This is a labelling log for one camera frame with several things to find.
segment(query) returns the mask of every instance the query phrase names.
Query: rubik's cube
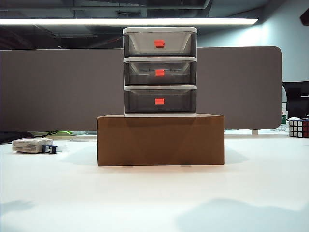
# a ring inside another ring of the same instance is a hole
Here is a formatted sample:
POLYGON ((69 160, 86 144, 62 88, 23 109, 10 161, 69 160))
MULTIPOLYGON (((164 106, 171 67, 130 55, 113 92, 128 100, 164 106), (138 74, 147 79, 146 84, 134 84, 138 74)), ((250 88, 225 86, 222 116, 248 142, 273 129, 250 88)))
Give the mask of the rubik's cube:
POLYGON ((298 138, 309 138, 309 120, 290 121, 290 136, 298 138))

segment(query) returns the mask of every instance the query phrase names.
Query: ceiling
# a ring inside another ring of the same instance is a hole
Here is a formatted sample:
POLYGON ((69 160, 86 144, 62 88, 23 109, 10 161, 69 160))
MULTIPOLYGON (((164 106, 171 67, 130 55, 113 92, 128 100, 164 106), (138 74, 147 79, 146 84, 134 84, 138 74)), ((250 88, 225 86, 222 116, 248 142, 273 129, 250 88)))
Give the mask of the ceiling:
MULTIPOLYGON (((270 0, 1 0, 0 18, 261 18, 270 0)), ((199 26, 207 34, 231 26, 199 26)), ((120 48, 122 27, 0 26, 0 49, 120 48)))

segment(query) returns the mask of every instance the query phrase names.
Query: drawer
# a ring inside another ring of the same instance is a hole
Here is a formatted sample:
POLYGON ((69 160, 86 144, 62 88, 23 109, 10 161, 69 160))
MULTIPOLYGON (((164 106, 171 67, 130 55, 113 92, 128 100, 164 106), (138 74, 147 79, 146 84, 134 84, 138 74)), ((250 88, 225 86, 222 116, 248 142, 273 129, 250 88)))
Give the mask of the drawer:
POLYGON ((191 56, 197 53, 194 27, 125 28, 124 56, 191 56))
POLYGON ((125 113, 196 111, 196 86, 125 86, 125 113))
POLYGON ((124 58, 125 85, 195 85, 195 57, 124 58))

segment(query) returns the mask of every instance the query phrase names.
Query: transparent drawer front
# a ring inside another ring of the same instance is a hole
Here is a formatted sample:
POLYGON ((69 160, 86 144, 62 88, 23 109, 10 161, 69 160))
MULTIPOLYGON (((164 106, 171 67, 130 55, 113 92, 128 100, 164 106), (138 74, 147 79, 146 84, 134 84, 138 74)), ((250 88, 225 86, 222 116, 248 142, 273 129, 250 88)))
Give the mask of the transparent drawer front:
POLYGON ((125 85, 190 84, 196 82, 196 63, 191 61, 125 63, 125 85))
POLYGON ((126 90, 125 113, 196 111, 196 90, 126 90))
POLYGON ((124 34, 124 55, 196 57, 197 34, 193 32, 143 32, 124 34))

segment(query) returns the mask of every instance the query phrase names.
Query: wall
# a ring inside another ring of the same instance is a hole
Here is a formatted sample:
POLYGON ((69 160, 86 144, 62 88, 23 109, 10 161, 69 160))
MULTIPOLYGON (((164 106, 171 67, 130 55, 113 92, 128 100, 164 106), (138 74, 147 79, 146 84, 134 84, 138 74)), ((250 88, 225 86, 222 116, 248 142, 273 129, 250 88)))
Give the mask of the wall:
POLYGON ((260 25, 200 36, 198 47, 277 46, 283 54, 283 81, 309 80, 309 27, 299 17, 309 0, 288 0, 260 25))

